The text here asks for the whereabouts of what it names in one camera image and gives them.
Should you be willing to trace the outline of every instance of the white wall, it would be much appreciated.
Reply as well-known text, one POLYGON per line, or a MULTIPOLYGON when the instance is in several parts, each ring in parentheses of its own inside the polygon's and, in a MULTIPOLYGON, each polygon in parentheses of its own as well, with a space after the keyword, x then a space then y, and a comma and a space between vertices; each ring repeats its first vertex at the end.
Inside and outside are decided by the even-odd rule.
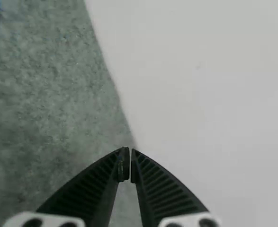
POLYGON ((138 148, 224 226, 278 226, 278 0, 86 0, 138 148))

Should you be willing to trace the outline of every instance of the screw hole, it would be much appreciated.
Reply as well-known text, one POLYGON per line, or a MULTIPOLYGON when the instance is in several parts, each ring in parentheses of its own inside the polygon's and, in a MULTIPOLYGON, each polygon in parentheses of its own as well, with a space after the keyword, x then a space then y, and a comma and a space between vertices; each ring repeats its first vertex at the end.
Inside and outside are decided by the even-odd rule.
POLYGON ((166 227, 182 227, 182 225, 179 225, 177 223, 169 223, 166 225, 166 227))
POLYGON ((200 227, 218 227, 217 223, 214 220, 204 218, 199 221, 200 227))
POLYGON ((22 225, 22 227, 41 227, 41 226, 42 226, 42 220, 38 218, 32 218, 22 225))
POLYGON ((77 227, 77 224, 74 224, 73 222, 66 222, 60 225, 60 227, 77 227))

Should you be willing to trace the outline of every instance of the floor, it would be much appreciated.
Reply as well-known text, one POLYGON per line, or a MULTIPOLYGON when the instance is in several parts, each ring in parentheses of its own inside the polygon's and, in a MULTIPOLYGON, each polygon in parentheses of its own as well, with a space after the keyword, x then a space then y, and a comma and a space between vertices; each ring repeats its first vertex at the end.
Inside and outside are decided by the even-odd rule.
MULTIPOLYGON (((83 0, 2 0, 0 225, 121 146, 134 141, 83 0)), ((122 184, 110 226, 138 214, 122 184)))

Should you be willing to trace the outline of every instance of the gray carpet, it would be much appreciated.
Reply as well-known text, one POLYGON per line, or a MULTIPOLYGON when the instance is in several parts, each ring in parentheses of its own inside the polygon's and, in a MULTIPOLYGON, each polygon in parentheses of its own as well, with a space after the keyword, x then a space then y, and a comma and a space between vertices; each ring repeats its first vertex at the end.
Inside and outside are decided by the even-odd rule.
MULTIPOLYGON (((133 140, 82 0, 2 0, 0 226, 133 140)), ((140 226, 120 185, 111 227, 140 226)))

